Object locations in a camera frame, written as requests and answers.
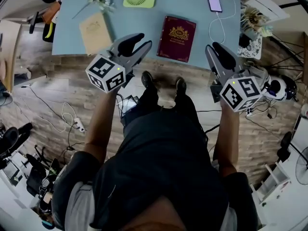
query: white cable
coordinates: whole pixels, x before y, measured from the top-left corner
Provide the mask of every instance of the white cable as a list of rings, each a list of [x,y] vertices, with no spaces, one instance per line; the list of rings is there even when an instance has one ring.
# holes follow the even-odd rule
[[[218,12],[216,12],[216,15],[217,15],[218,18],[211,21],[210,26],[208,27],[208,35],[209,35],[210,39],[212,40],[212,42],[215,42],[215,41],[212,39],[212,36],[211,36],[211,26],[212,26],[213,22],[217,21],[217,20],[220,21],[221,28],[222,28],[222,31],[223,31],[223,41],[221,42],[221,44],[223,44],[226,41],[225,29],[223,28],[221,20],[230,19],[230,18],[232,18],[232,17],[234,17],[236,15],[236,3],[235,3],[235,0],[233,0],[233,2],[234,2],[234,14],[233,15],[225,17],[225,18],[220,18],[219,15],[218,15]]]
[[[73,107],[72,107],[70,104],[68,104],[67,102],[64,102],[64,103],[63,103],[63,106],[62,106],[62,113],[61,113],[61,115],[62,115],[62,121],[63,121],[63,126],[64,126],[64,129],[63,129],[62,131],[58,130],[50,121],[48,121],[48,120],[46,120],[46,119],[40,117],[39,115],[35,114],[35,113],[30,109],[30,107],[28,106],[28,104],[27,104],[25,101],[24,101],[24,103],[25,103],[25,105],[27,106],[28,110],[31,111],[31,112],[33,113],[34,116],[37,116],[38,118],[40,118],[40,119],[42,119],[42,120],[44,120],[44,121],[47,121],[47,122],[48,122],[57,132],[59,132],[59,133],[63,133],[63,132],[66,130],[66,125],[65,125],[66,119],[64,118],[64,115],[70,115],[70,116],[71,116],[72,121],[71,121],[71,125],[70,125],[70,126],[71,126],[71,127],[73,126],[73,121],[74,121],[73,116],[72,116],[70,113],[63,113],[63,111],[64,111],[64,105],[67,104],[67,105],[70,106],[70,107],[72,108],[72,110],[74,111],[74,115],[75,115],[75,118],[76,118],[75,110],[74,110]]]
[[[256,114],[253,114],[253,115],[250,115],[249,117],[252,117],[252,116],[256,116],[256,115],[259,115],[259,114],[262,114],[266,111],[268,111],[271,107],[273,107],[275,104],[277,103],[277,101],[275,103],[273,103],[270,107],[268,107],[265,111],[262,111],[262,112],[259,112],[259,113],[256,113]]]

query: white charging cable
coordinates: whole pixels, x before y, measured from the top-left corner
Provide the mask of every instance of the white charging cable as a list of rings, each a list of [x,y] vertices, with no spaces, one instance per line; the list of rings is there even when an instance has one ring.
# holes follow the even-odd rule
[[[230,18],[232,18],[232,17],[234,17],[236,15],[235,0],[233,0],[233,2],[234,2],[234,14],[233,15],[225,17],[225,18],[220,18],[219,15],[218,15],[218,12],[216,12],[217,19],[214,19],[213,21],[211,21],[210,26],[208,27],[208,35],[209,35],[210,39],[212,40],[212,42],[215,42],[215,40],[213,40],[212,37],[211,37],[211,26],[212,26],[213,22],[218,21],[218,20],[220,21],[222,32],[223,32],[223,41],[221,42],[221,44],[223,44],[226,41],[226,33],[225,33],[225,29],[223,28],[221,20],[230,19]]]
[[[28,106],[28,104],[27,104],[25,101],[24,101],[24,103],[25,103],[25,105],[27,106],[28,110],[31,111],[31,112],[33,113],[34,116],[36,116],[36,117],[38,117],[38,118],[41,118],[41,119],[44,120],[44,121],[47,121],[47,122],[48,122],[57,132],[59,132],[59,133],[63,133],[63,132],[65,132],[65,130],[66,130],[66,125],[65,125],[65,123],[66,123],[67,121],[66,121],[66,119],[64,118],[64,115],[70,115],[70,116],[71,116],[72,121],[71,121],[71,124],[69,124],[70,127],[73,126],[73,122],[74,122],[73,116],[72,116],[70,113],[64,112],[64,106],[65,106],[65,104],[67,104],[69,107],[71,107],[71,109],[72,109],[73,112],[74,112],[75,118],[77,118],[76,112],[75,112],[75,110],[73,109],[73,107],[72,107],[69,103],[64,102],[63,105],[62,105],[62,112],[61,112],[61,116],[62,116],[62,121],[63,121],[63,127],[64,127],[64,129],[60,131],[60,130],[58,130],[50,121],[48,121],[48,120],[46,120],[46,119],[40,117],[39,115],[35,114],[35,113],[30,109],[30,107]]]

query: gold emblem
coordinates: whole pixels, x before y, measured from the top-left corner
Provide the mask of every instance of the gold emblem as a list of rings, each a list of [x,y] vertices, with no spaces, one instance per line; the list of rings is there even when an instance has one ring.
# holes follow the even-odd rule
[[[178,38],[178,39],[183,39],[183,40],[188,40],[188,31],[184,31],[184,28],[181,26],[178,26],[177,29],[175,27],[170,30],[169,36]]]

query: phone screen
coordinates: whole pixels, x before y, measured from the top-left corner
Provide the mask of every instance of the phone screen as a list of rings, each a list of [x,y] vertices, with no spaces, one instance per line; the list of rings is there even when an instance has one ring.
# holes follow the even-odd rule
[[[208,0],[211,11],[222,12],[219,0]]]

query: light blue table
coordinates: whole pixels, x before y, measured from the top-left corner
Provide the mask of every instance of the light blue table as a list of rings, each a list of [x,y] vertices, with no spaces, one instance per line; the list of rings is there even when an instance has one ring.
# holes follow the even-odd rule
[[[79,30],[79,23],[99,11],[96,4],[91,4],[74,15],[85,5],[87,0],[64,0],[54,34],[52,54],[85,54],[85,48]],[[105,15],[106,23],[112,39],[132,33],[144,33],[145,40],[152,40],[153,45],[147,57],[171,61],[168,58],[156,56],[158,43],[166,15],[184,18],[197,23],[193,39],[191,55],[188,64],[201,68],[209,68],[205,56],[205,46],[212,41],[208,35],[208,27],[216,14],[209,9],[207,0],[156,0],[151,9],[126,8],[123,0],[113,0],[116,10]],[[240,34],[240,0],[236,2],[236,15],[233,18],[222,20],[226,33],[224,43],[234,53],[237,53]],[[234,14],[233,0],[220,0],[223,12],[220,17]],[[220,22],[212,24],[211,36],[217,42],[222,42],[223,32]]]

